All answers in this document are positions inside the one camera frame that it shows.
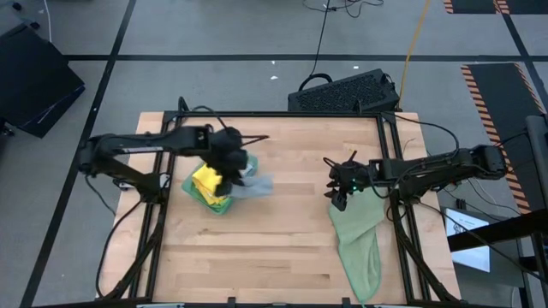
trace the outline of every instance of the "wooden tabletop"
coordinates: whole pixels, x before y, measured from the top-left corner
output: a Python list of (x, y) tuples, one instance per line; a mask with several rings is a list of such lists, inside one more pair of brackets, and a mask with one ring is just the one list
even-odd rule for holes
[[(417, 120), (416, 114), (401, 114)], [(162, 113), (142, 113), (137, 133), (159, 132)], [(247, 150), (259, 159), (259, 175), (272, 175), (274, 192), (267, 198), (239, 200), (224, 216), (216, 216), (182, 189), (182, 182), (200, 162), (178, 157), (160, 253), (154, 301), (225, 303), (340, 304), (357, 303), (337, 254), (337, 235), (328, 216), (330, 200), (323, 196), (329, 167), (322, 157), (366, 163), (382, 157), (374, 119), (365, 118), (224, 118), (242, 134), (268, 134), (268, 140)], [(213, 117), (190, 118), (185, 125), (220, 125)], [(406, 159), (425, 157), (420, 126), (398, 120)], [(393, 157), (390, 129), (385, 126)], [(151, 172), (154, 155), (132, 155), (129, 165)], [(119, 219), (139, 196), (122, 192)], [(438, 207), (434, 192), (422, 199)], [(133, 262), (145, 206), (121, 224), (112, 237), (104, 262), (101, 288), (111, 290)], [(415, 206), (422, 252), (437, 278), (460, 298), (455, 270), (441, 216)], [(377, 226), (382, 281), (370, 303), (405, 304), (402, 274), (392, 222)], [(409, 259), (414, 296), (420, 298), (416, 267)], [(143, 277), (148, 275), (148, 264)], [(144, 293), (141, 279), (140, 293)]]

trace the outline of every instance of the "green towel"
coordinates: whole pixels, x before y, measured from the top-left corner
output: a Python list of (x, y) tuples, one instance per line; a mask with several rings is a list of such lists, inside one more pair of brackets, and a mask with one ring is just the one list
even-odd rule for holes
[[(381, 194), (385, 189), (377, 188)], [(377, 292), (381, 271), (375, 226), (384, 219), (384, 200), (371, 188), (348, 196), (345, 211), (333, 204), (329, 216), (339, 238), (339, 257), (362, 306)]]

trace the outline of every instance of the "light blue cloth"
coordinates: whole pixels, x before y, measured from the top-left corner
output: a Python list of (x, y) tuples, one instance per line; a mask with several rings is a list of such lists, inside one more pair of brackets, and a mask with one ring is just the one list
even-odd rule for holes
[[(386, 194), (385, 189), (377, 188)], [(339, 257), (356, 298), (364, 305), (381, 281), (375, 226), (384, 219), (384, 200), (371, 188), (348, 195), (345, 211), (333, 204), (329, 216), (339, 239)]]

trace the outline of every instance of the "yellow sponge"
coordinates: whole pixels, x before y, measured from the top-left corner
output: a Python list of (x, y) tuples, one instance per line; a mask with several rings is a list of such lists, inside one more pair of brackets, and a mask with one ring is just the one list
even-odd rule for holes
[(215, 169), (208, 168), (205, 164), (192, 175), (192, 182), (202, 194), (209, 205), (221, 204), (226, 197), (216, 197), (215, 187), (221, 182), (221, 175), (217, 175)]

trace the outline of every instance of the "yellow object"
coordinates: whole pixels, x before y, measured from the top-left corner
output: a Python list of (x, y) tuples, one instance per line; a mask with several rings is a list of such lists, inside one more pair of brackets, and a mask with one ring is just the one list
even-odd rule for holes
[(413, 55), (414, 45), (417, 43), (417, 39), (419, 38), (420, 28), (422, 27), (422, 22), (425, 20), (426, 12), (428, 11), (429, 6), (430, 6), (430, 0), (426, 0), (425, 7), (422, 9), (422, 14), (420, 15), (419, 24), (417, 25), (417, 28), (414, 30), (413, 41), (411, 42), (411, 45), (409, 46), (408, 56), (405, 57), (405, 65), (403, 66), (402, 85), (400, 87), (400, 100), (397, 102), (397, 106), (396, 106), (398, 109), (402, 107), (403, 88), (405, 87), (405, 79), (408, 75), (409, 58), (411, 57), (411, 55)]
[(215, 187), (221, 182), (221, 175), (205, 164), (192, 175), (192, 182), (211, 206), (220, 206), (226, 197), (216, 197)]

